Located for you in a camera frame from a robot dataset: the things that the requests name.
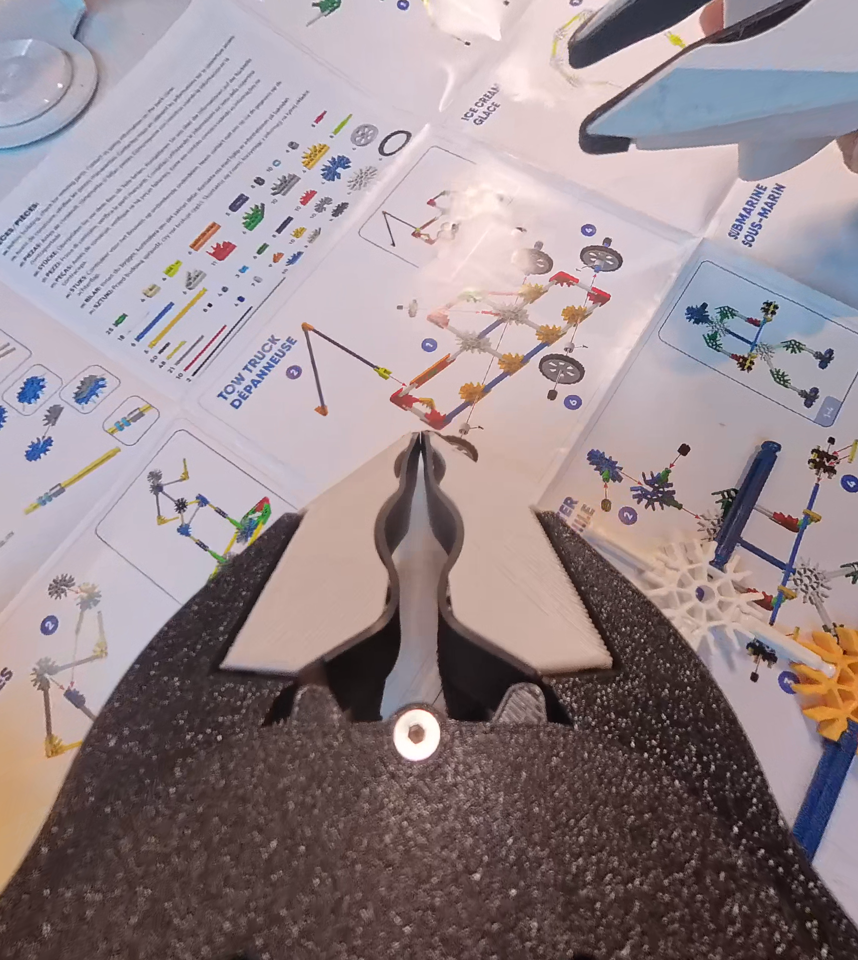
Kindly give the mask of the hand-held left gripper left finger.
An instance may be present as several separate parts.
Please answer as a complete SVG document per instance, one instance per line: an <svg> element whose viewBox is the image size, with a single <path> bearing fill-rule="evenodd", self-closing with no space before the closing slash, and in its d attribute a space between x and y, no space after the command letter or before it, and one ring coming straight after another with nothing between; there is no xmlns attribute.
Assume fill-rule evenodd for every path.
<svg viewBox="0 0 858 960"><path fill-rule="evenodd" d="M381 718L400 651L392 554L421 453L421 435L404 435L308 505L222 668L326 683L351 719Z"/></svg>

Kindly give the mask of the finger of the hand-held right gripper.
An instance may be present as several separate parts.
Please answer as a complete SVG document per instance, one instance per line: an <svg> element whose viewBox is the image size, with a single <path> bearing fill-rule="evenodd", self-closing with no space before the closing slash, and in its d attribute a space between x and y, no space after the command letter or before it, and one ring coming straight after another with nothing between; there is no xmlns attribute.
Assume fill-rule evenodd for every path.
<svg viewBox="0 0 858 960"><path fill-rule="evenodd" d="M581 122L590 155L736 144L742 178L858 132L858 2L724 2L723 28Z"/></svg>
<svg viewBox="0 0 858 960"><path fill-rule="evenodd" d="M569 66L573 69L593 66L674 27L707 4L707 1L607 2L570 37Z"/></svg>

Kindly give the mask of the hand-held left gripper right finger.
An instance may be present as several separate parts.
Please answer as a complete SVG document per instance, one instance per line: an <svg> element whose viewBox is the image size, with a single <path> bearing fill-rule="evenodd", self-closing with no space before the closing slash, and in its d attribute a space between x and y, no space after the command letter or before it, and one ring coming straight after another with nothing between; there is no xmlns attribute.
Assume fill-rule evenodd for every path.
<svg viewBox="0 0 858 960"><path fill-rule="evenodd" d="M525 477L421 436L433 533L446 553L437 662L447 714L496 718L520 684L542 717L568 721L548 679L612 666L603 637L558 557Z"/></svg>

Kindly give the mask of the white snowflake connector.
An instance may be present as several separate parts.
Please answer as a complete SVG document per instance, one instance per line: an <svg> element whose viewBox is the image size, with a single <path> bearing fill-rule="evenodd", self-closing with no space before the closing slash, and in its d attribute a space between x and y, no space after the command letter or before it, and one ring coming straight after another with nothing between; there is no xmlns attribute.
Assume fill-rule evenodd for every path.
<svg viewBox="0 0 858 960"><path fill-rule="evenodd" d="M684 540L658 549L641 573L641 590L698 651L706 642L751 640L768 622L763 594L746 585L748 572L733 558L712 565L716 547Z"/></svg>

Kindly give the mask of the blue plastic rod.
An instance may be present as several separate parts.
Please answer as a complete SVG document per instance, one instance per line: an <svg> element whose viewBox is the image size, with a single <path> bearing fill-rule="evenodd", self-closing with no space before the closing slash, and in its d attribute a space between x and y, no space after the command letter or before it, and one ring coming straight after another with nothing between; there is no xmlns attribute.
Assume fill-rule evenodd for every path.
<svg viewBox="0 0 858 960"><path fill-rule="evenodd" d="M858 750L858 722L847 721L838 739L825 739L815 774L796 815L793 834L814 860Z"/></svg>
<svg viewBox="0 0 858 960"><path fill-rule="evenodd" d="M720 532L716 536L716 550L710 561L710 566L715 570L724 571L732 559L781 450L782 446L779 442L766 440L760 445L749 464L732 505L725 515Z"/></svg>

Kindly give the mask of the orange fan-shaped connector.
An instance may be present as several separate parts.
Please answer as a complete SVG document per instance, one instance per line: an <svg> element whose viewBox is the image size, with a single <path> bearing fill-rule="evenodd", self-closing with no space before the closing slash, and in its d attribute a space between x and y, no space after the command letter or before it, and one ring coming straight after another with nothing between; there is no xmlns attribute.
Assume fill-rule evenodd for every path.
<svg viewBox="0 0 858 960"><path fill-rule="evenodd" d="M797 677L793 690L800 697L803 714L817 723L819 734L841 742L849 722L858 724L858 630L814 630L804 635L801 643L834 666L835 674L828 677L814 667L793 663Z"/></svg>

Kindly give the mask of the white printed instruction sheet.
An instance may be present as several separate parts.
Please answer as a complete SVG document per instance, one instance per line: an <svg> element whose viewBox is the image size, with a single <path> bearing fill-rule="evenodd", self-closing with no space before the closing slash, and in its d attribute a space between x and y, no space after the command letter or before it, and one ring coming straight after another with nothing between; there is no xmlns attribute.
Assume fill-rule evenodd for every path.
<svg viewBox="0 0 858 960"><path fill-rule="evenodd" d="M791 272L853 184L690 151L577 158L493 82L423 95L426 28L336 69L191 2L69 129L0 150L0 890L123 670L237 554L440 425L579 533L708 572L722 487L782 449L727 566L774 628L858 627L858 310ZM798 523L777 527L774 519Z"/></svg>

